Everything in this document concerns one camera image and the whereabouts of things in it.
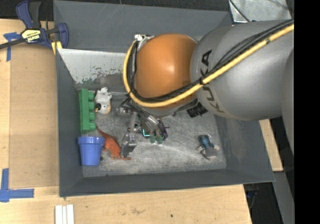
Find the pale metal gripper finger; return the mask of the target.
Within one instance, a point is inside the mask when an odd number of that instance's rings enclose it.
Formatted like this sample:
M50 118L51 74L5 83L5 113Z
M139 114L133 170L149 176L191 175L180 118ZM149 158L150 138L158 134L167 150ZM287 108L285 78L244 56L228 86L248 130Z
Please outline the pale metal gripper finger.
M131 156L137 145L138 143L134 134L125 134L121 141L121 156L124 158Z
M128 106L118 106L115 109L115 116L116 117L130 117L132 114L132 110Z

